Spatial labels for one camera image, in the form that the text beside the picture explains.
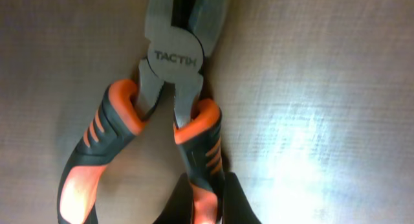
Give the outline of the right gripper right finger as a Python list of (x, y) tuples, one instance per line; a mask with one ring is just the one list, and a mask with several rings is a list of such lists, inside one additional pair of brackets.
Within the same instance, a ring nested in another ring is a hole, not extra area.
[(223, 224), (261, 224), (233, 172), (225, 175), (222, 221)]

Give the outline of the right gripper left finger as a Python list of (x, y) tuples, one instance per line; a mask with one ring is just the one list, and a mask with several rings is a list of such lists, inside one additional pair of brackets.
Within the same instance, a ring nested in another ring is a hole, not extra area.
[(166, 205), (153, 223), (193, 223), (193, 191), (186, 173), (179, 177)]

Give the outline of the orange black needle-nose pliers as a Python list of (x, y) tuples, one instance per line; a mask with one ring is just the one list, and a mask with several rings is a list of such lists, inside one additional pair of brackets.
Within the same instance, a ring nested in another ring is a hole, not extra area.
[(166, 84), (175, 88), (174, 139), (193, 191), (193, 223), (220, 223), (224, 170), (220, 107), (201, 98), (201, 68), (216, 46), (229, 0), (149, 0), (147, 54), (137, 80), (109, 85), (71, 153), (57, 193), (59, 223), (96, 223), (96, 195), (108, 164), (145, 128)]

